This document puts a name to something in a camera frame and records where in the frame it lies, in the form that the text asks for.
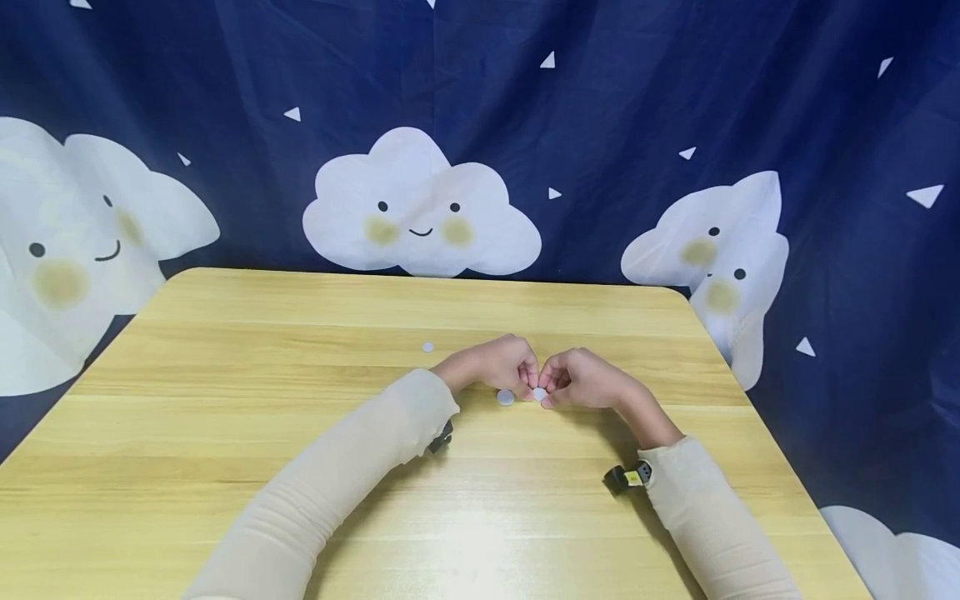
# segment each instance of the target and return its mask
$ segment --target person's left hand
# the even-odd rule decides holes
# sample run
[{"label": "person's left hand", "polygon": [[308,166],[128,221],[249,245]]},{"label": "person's left hand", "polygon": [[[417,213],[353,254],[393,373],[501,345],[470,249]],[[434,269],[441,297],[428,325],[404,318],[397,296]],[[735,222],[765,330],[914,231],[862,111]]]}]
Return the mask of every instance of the person's left hand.
[{"label": "person's left hand", "polygon": [[454,393],[475,381],[510,390],[514,396],[533,399],[540,367],[537,356],[523,338],[511,333],[447,357],[431,371]]}]

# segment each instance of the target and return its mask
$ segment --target small white circle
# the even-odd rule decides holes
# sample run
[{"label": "small white circle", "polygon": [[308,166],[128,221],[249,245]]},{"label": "small white circle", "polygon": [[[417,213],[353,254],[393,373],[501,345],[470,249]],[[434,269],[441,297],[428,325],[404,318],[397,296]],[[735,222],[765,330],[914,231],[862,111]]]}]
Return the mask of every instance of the small white circle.
[{"label": "small white circle", "polygon": [[496,393],[496,401],[500,406],[510,406],[514,403],[514,393],[510,390],[500,390]]}]

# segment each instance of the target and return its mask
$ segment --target cloud print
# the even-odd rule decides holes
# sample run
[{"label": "cloud print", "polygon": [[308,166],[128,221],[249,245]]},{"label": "cloud print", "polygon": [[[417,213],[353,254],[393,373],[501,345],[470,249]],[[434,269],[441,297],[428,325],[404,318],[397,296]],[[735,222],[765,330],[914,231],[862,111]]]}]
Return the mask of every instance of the cloud print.
[{"label": "cloud print", "polygon": [[688,287],[690,304],[744,390],[763,366],[763,317],[789,253],[776,171],[688,194],[630,243],[620,270],[634,283]]},{"label": "cloud print", "polygon": [[923,534],[894,535],[849,506],[827,506],[820,512],[876,600],[956,597],[960,548]]},{"label": "cloud print", "polygon": [[418,129],[390,130],[369,154],[333,158],[317,173],[316,191],[303,231],[317,253],[350,269],[499,276],[540,255],[540,232],[510,205],[496,171],[450,166]]},{"label": "cloud print", "polygon": [[0,396],[78,374],[164,282],[159,260],[219,236],[193,192],[120,144],[0,118]]}]

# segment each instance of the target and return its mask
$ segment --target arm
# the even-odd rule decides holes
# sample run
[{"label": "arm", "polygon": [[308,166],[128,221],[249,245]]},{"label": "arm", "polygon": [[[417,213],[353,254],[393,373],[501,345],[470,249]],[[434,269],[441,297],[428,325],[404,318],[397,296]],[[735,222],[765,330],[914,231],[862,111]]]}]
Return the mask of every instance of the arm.
[{"label": "arm", "polygon": [[709,598],[800,598],[759,524],[695,439],[683,437],[652,395],[617,412],[651,468],[647,493],[697,583]]},{"label": "arm", "polygon": [[709,598],[800,598],[790,574],[720,468],[684,437],[650,390],[589,350],[549,358],[542,406],[613,408],[651,467],[647,493]]},{"label": "arm", "polygon": [[530,395],[537,361],[504,336],[407,373],[325,431],[257,494],[207,559],[186,600],[301,600],[334,530],[392,468],[421,456],[475,381]]}]

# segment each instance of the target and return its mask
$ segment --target wrist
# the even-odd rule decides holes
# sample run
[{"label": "wrist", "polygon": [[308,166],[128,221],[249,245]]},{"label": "wrist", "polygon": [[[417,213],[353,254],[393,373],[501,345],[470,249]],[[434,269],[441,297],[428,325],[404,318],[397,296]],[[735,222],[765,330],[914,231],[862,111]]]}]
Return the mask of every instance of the wrist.
[{"label": "wrist", "polygon": [[476,381],[475,361],[466,350],[460,350],[447,356],[432,373],[444,381],[450,392],[456,394]]},{"label": "wrist", "polygon": [[634,433],[641,450],[671,446],[684,438],[653,393],[639,382],[624,395],[615,410]]},{"label": "wrist", "polygon": [[653,392],[631,377],[617,395],[612,408],[622,417],[625,413],[635,413],[650,404],[657,404]]}]

